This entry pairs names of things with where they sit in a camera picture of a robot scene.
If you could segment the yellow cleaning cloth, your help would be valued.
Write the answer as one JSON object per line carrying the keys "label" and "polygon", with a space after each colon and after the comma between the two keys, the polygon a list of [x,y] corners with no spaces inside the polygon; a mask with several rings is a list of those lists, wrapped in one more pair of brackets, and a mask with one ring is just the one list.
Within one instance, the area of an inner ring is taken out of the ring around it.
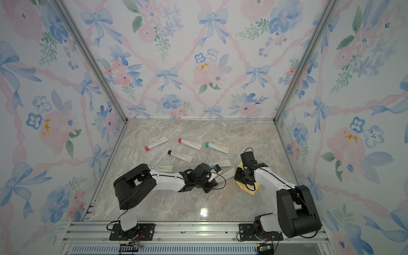
{"label": "yellow cleaning cloth", "polygon": [[247,186],[243,183],[240,183],[238,181],[236,181],[237,185],[239,186],[240,189],[242,189],[243,191],[247,192],[250,195],[255,195],[257,190],[260,188],[260,184],[255,182],[253,186]]}

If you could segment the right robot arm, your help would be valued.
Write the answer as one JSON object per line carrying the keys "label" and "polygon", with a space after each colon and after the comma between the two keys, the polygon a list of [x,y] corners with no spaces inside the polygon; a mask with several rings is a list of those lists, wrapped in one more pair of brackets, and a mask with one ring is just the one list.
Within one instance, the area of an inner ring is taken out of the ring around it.
{"label": "right robot arm", "polygon": [[239,166],[234,179],[249,191],[256,184],[275,194],[276,211],[255,217],[254,232],[257,238],[281,240],[283,238],[314,238],[322,223],[308,187],[288,182],[264,163]]}

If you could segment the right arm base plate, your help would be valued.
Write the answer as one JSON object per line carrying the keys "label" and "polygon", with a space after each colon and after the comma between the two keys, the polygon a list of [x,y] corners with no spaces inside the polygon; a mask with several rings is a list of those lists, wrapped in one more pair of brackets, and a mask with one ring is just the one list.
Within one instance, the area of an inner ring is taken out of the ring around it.
{"label": "right arm base plate", "polygon": [[271,231],[266,232],[264,231],[261,226],[251,223],[245,224],[241,223],[238,225],[239,231],[237,239],[239,241],[262,241],[265,242],[269,241],[283,241],[283,235],[281,232]]}

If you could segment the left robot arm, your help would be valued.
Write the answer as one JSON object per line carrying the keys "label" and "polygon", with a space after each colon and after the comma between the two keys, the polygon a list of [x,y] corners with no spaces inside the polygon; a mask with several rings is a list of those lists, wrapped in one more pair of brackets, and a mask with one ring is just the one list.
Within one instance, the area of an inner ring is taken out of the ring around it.
{"label": "left robot arm", "polygon": [[170,190],[188,192],[201,188],[209,193],[218,185],[215,177],[221,171],[219,165],[213,167],[205,163],[195,169],[179,173],[161,173],[151,170],[147,164],[140,164],[113,183],[115,195],[119,202],[119,224],[122,231],[129,231],[138,225],[134,208],[152,191]]}

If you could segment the dark cap toothpaste tube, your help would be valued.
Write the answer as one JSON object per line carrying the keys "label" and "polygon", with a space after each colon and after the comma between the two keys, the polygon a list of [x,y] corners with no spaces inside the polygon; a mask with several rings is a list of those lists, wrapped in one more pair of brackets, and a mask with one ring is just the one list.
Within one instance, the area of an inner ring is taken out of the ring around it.
{"label": "dark cap toothpaste tube", "polygon": [[217,176],[215,178],[215,181],[218,184],[224,184],[228,179],[231,179],[234,177],[236,170],[235,169],[230,169],[229,171],[223,173],[221,176]]}

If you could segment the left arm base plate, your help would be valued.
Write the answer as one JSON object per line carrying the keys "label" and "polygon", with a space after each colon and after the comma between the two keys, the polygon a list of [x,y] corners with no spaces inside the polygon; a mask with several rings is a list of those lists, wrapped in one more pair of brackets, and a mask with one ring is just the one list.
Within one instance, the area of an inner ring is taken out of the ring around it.
{"label": "left arm base plate", "polygon": [[156,225],[153,223],[138,224],[124,231],[119,223],[115,223],[110,231],[110,241],[152,241]]}

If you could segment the toothpaste tube near left arm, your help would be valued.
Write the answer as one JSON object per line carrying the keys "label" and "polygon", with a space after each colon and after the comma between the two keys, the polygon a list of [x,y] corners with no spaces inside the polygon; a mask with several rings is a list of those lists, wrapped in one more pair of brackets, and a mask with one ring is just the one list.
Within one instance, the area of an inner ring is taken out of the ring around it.
{"label": "toothpaste tube near left arm", "polygon": [[151,166],[149,168],[151,171],[157,171],[162,173],[173,173],[173,166],[166,165],[166,166]]}

